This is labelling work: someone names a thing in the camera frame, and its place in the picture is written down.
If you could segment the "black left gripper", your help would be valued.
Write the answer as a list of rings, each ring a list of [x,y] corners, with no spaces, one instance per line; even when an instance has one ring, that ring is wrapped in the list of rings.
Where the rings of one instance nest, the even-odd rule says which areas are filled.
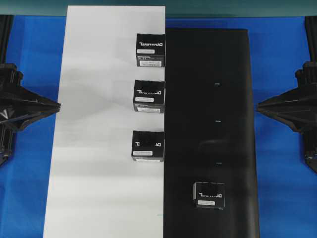
[[[17,71],[16,65],[0,65],[0,123],[13,131],[22,131],[28,125],[27,120],[43,119],[60,111],[61,104],[38,94],[33,94],[33,101],[52,106],[34,116],[34,105],[24,98],[27,90],[21,87],[23,73]]]

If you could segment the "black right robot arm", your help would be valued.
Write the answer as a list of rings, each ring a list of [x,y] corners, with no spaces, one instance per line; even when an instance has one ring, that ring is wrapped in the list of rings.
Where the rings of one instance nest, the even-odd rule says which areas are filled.
[[[317,17],[305,17],[310,60],[295,72],[298,87],[257,104],[257,112],[302,134],[304,160],[317,171]]]

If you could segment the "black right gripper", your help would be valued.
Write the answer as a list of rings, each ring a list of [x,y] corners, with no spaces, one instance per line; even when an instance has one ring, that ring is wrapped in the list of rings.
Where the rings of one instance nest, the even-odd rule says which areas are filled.
[[[293,90],[296,93],[296,98],[287,104],[287,115],[293,123],[292,130],[303,133],[317,126],[317,63],[315,61],[305,62],[303,68],[295,72],[295,77],[298,82],[298,87]],[[287,120],[277,113],[264,109],[264,107],[281,106],[285,104],[286,99],[285,95],[266,99],[257,104],[257,112],[287,124]]]

